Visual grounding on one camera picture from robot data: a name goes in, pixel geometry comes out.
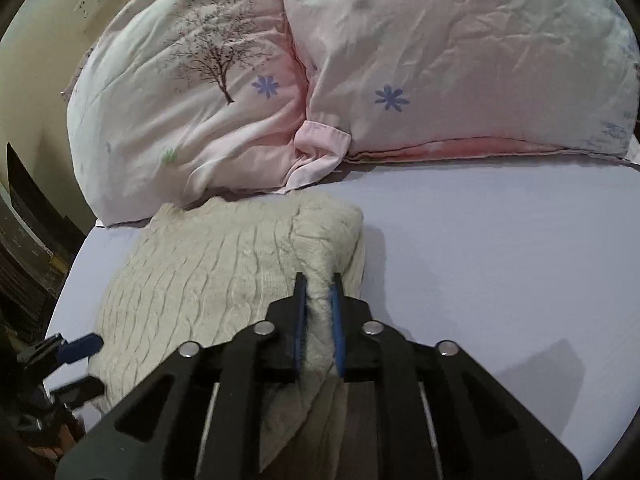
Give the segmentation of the beige cable knit sweater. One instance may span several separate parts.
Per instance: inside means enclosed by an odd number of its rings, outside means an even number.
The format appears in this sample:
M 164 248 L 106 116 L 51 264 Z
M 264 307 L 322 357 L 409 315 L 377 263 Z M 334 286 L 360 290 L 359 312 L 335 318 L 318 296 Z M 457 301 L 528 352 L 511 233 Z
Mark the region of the beige cable knit sweater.
M 192 210 L 165 205 L 143 229 L 104 292 L 96 318 L 103 349 L 89 362 L 107 413 L 188 340 L 229 341 L 307 280 L 302 377 L 270 390 L 260 469 L 288 479 L 332 479 L 348 389 L 337 376 L 330 288 L 358 296 L 364 268 L 359 207 L 311 190 Z

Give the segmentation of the dark bedside furniture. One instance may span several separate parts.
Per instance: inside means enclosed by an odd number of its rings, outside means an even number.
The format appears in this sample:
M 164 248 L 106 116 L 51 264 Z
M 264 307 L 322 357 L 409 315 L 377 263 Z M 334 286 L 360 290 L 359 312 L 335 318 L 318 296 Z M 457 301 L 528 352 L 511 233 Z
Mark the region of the dark bedside furniture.
M 86 236 L 38 188 L 6 144 L 1 187 L 1 324 L 26 346 L 43 338 Z

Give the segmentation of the lavender bed sheet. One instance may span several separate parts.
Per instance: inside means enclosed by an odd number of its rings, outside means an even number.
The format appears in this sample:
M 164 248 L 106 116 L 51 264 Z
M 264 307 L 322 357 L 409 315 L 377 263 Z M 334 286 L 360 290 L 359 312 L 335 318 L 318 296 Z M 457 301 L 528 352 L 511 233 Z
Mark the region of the lavender bed sheet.
M 576 454 L 634 479 L 615 445 L 639 404 L 639 176 L 590 160 L 354 172 L 364 294 L 424 341 L 455 336 Z

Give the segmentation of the pink tree print pillow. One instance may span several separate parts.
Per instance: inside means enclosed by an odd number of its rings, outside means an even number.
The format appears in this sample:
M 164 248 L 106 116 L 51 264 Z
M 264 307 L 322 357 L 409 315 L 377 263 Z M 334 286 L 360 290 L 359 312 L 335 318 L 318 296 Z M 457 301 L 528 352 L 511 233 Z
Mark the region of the pink tree print pillow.
M 307 116 L 283 0 L 130 0 L 70 92 L 74 173 L 107 226 L 327 176 L 347 133 Z

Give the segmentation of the pink floral pillow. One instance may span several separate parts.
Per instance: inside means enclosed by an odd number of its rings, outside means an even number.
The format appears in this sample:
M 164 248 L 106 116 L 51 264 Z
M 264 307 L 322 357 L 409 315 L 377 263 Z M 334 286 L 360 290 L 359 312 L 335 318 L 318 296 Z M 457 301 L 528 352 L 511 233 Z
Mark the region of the pink floral pillow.
M 639 47 L 615 0 L 283 0 L 307 117 L 351 160 L 627 155 Z

